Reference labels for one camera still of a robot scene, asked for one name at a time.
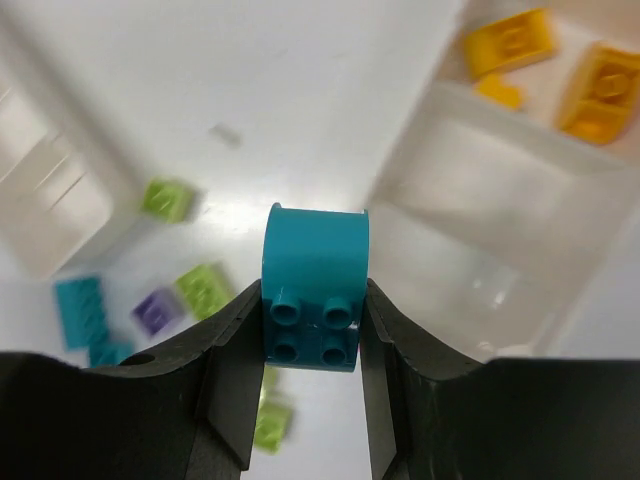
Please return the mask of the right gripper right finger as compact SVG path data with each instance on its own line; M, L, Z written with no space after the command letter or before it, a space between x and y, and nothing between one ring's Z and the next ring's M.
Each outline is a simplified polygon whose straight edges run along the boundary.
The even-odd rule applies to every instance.
M635 360L477 362L369 283L360 358L376 479L635 479Z

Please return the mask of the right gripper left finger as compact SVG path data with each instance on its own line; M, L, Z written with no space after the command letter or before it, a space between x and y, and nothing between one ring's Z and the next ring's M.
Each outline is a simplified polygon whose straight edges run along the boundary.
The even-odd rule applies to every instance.
M263 378L261 286L117 366L1 357L5 479L237 479Z

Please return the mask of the green sloped lego brick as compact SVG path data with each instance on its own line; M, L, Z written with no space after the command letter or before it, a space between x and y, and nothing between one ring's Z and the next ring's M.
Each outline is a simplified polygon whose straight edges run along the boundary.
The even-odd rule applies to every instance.
M275 367L267 365L264 368L263 379L260 390L260 401L263 402L277 388L279 381L279 371Z

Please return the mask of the green lego brick front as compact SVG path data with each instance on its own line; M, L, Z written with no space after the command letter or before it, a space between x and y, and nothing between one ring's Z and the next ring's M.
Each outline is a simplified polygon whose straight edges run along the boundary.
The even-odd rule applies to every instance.
M253 444L256 448L276 454L285 438L293 409L280 402L265 400L258 409Z

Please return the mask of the teal square lego brick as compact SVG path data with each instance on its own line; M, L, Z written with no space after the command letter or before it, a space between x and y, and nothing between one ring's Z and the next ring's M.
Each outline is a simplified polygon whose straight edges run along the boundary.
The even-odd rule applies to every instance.
M117 366L133 354L133 347L127 342L104 341L93 344L88 350L90 368Z

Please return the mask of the purple square lego brick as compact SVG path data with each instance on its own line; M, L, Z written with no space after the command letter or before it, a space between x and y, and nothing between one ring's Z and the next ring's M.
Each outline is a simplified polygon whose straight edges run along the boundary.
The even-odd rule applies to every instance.
M168 286L145 296L131 311L131 317L149 339L168 331L184 319L186 308L177 291Z

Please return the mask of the green long lego brick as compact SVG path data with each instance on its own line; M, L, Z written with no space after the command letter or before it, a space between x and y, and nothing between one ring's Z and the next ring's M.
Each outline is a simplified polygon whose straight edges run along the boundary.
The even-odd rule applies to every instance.
M235 298L220 264L199 264L174 282L176 291L197 321L219 312Z

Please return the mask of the teal long lego brick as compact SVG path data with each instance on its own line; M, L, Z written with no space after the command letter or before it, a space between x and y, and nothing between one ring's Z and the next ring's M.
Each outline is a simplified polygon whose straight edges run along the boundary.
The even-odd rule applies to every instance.
M106 309L98 276L58 281L54 295L67 350L88 348L107 340Z

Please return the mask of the teal rounded lego brick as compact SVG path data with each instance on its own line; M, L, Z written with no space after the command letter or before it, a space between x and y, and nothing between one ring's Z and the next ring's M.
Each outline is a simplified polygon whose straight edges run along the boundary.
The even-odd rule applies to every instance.
M369 216L272 206L261 297L267 363L351 372L367 291Z

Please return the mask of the green square lego brick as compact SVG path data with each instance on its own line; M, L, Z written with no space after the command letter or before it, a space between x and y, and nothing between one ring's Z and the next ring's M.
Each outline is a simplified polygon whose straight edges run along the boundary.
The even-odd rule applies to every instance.
M153 178L143 195L141 210L165 223L183 222L193 204L196 190L170 178Z

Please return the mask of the orange square lego brick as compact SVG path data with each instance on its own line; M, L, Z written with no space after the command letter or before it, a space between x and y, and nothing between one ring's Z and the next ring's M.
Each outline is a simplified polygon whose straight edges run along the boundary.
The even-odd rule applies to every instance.
M525 103L523 91L505 82L500 73L481 77L473 87L474 92L510 110L521 110Z

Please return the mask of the orange oval printed lego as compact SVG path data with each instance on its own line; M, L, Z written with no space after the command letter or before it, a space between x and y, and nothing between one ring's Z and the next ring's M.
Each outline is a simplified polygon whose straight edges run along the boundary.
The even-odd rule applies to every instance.
M561 95L554 127L593 145L616 140L639 104L639 54L595 42Z

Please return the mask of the orange sloped lego brick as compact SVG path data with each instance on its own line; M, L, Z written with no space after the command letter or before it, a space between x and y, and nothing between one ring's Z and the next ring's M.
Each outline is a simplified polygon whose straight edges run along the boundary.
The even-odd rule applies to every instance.
M547 60L557 51L549 10L530 9L473 29L463 50L473 79Z

